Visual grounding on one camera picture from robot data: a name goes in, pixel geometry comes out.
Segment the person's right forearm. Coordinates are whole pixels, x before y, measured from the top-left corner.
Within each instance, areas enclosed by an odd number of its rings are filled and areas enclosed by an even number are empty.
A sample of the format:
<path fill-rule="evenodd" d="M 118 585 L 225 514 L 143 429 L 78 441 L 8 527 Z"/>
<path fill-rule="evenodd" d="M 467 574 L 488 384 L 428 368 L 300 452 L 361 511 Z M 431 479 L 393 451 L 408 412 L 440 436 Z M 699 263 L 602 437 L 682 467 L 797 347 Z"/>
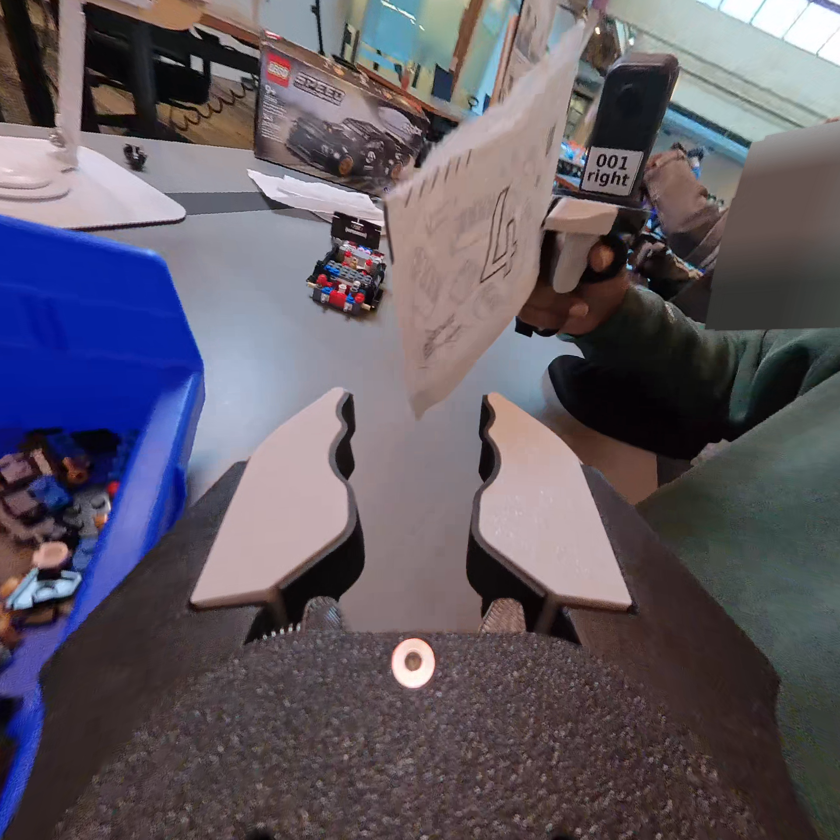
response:
<path fill-rule="evenodd" d="M 838 456 L 838 329 L 709 330 L 630 284 L 594 300 L 565 336 L 549 382 L 588 428 L 688 460 L 758 432 L 794 451 Z"/>

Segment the blue plastic bin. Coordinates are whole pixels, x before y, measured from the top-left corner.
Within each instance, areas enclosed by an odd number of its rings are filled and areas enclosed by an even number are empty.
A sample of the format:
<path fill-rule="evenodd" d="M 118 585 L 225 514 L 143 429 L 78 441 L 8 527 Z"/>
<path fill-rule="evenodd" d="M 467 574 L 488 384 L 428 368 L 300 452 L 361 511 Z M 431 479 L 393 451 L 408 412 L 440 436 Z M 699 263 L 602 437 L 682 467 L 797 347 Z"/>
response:
<path fill-rule="evenodd" d="M 30 629 L 2 670 L 2 832 L 32 774 L 46 717 L 42 669 L 172 528 L 204 404 L 204 366 L 161 257 L 2 217 L 2 452 L 36 427 L 136 428 L 114 515 L 71 614 Z"/>

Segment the person's right hand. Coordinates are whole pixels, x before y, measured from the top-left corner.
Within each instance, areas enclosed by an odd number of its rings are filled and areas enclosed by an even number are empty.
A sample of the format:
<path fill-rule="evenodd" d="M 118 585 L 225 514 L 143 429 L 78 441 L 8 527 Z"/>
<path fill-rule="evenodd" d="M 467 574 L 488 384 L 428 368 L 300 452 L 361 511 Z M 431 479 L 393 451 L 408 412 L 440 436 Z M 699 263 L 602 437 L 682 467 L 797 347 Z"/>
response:
<path fill-rule="evenodd" d="M 518 313 L 518 321 L 534 332 L 584 335 L 602 326 L 621 307 L 632 285 L 631 275 L 622 266 L 615 276 L 580 283 L 571 292 L 559 293 L 552 285 L 559 255 L 556 237 L 547 236 L 542 242 L 534 289 Z"/>

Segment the another person's forearm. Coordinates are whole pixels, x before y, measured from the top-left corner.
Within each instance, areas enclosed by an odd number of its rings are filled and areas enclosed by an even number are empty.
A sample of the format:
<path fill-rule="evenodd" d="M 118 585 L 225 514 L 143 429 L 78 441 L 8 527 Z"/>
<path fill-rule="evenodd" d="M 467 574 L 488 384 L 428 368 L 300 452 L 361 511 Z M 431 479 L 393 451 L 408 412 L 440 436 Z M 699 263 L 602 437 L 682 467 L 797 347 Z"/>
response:
<path fill-rule="evenodd" d="M 719 207 L 699 182 L 688 150 L 675 143 L 667 151 L 652 154 L 646 163 L 644 189 L 669 249 L 701 273 L 712 272 L 728 210 Z"/>

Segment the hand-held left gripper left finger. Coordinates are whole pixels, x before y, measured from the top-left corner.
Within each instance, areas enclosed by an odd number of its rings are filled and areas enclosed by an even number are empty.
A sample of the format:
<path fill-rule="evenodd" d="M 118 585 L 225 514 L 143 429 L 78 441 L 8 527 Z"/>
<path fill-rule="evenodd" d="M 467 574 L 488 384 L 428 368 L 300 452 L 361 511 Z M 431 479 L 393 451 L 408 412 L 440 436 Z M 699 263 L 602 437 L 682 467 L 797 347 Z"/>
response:
<path fill-rule="evenodd" d="M 281 634 L 336 612 L 365 548 L 350 478 L 354 397 L 334 387 L 250 456 L 191 593 L 200 613 L 255 607 Z"/>

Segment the lego car model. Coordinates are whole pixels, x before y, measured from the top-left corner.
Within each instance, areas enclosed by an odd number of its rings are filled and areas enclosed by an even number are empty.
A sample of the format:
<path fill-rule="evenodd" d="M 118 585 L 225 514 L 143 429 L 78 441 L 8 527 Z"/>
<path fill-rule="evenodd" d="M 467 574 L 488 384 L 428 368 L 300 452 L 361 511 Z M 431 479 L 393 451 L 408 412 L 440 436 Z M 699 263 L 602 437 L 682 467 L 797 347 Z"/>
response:
<path fill-rule="evenodd" d="M 318 305 L 357 318 L 375 312 L 385 291 L 385 254 L 350 240 L 334 239 L 306 281 Z"/>

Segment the lego set box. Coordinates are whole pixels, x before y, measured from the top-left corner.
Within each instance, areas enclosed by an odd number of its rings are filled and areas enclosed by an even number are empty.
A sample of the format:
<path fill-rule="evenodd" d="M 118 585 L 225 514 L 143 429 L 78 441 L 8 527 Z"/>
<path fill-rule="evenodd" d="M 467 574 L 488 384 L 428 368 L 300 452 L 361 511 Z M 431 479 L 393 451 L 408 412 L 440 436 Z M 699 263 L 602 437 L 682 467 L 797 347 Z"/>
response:
<path fill-rule="evenodd" d="M 390 192 L 414 168 L 429 131 L 421 108 L 270 31 L 259 46 L 257 159 L 370 196 Z"/>

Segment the black stickered lego panel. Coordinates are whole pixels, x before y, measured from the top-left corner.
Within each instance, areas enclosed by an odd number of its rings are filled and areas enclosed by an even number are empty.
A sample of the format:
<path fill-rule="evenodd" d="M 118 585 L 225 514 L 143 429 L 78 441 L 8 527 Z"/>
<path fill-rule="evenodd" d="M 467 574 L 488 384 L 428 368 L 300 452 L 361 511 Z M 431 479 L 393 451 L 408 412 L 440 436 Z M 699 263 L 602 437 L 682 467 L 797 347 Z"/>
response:
<path fill-rule="evenodd" d="M 350 243 L 375 251 L 380 249 L 383 227 L 383 222 L 335 212 L 332 215 L 330 236 L 334 244 Z"/>

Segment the loose lego pieces pile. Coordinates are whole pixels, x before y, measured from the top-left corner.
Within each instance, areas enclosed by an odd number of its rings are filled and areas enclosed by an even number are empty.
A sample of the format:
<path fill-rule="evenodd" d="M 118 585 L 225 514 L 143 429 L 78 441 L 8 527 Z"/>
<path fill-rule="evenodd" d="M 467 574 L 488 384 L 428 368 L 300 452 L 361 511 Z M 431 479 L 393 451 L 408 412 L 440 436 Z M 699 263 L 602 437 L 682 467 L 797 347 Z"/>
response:
<path fill-rule="evenodd" d="M 1 458 L 2 670 L 71 614 L 140 431 L 36 427 Z"/>

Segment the printed white paper bag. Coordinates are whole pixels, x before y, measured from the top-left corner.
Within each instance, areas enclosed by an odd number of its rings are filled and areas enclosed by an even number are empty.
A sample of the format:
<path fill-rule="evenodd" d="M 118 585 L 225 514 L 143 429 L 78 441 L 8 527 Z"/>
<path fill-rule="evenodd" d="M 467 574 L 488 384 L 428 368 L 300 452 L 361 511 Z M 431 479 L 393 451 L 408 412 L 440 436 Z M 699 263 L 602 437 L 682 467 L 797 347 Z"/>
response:
<path fill-rule="evenodd" d="M 571 93 L 598 18 L 576 22 L 503 101 L 461 123 L 385 198 L 416 419 L 465 379 L 535 288 Z"/>

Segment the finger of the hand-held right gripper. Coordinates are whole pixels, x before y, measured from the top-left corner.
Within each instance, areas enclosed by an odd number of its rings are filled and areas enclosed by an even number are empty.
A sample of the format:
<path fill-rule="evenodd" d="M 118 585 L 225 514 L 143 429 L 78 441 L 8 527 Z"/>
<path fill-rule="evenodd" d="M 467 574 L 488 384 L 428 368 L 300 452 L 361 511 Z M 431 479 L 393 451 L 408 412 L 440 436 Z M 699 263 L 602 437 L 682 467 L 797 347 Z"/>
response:
<path fill-rule="evenodd" d="M 621 207 L 576 196 L 560 196 L 542 222 L 551 232 L 610 232 Z"/>

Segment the white booklet stand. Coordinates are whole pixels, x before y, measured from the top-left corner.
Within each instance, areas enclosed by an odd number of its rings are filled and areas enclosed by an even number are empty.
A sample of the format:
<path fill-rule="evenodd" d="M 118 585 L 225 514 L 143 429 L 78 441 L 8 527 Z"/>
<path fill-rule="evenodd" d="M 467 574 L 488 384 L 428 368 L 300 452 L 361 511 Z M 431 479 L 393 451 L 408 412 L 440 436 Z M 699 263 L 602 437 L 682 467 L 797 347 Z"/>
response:
<path fill-rule="evenodd" d="M 2 136 L 2 215 L 87 231 L 180 223 L 181 204 L 81 144 L 85 44 L 81 2 L 59 2 L 56 127 L 49 139 Z"/>

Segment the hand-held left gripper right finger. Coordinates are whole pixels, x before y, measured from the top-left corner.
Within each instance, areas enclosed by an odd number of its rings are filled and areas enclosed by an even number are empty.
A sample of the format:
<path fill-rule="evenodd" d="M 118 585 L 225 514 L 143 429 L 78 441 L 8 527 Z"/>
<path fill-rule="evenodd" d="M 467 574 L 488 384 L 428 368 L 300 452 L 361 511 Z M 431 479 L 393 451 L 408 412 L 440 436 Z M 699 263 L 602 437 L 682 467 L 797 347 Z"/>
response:
<path fill-rule="evenodd" d="M 631 615 L 634 600 L 582 462 L 503 395 L 483 396 L 480 486 L 469 523 L 467 580 L 490 620 L 499 602 L 521 628 L 575 636 L 571 610 Z"/>

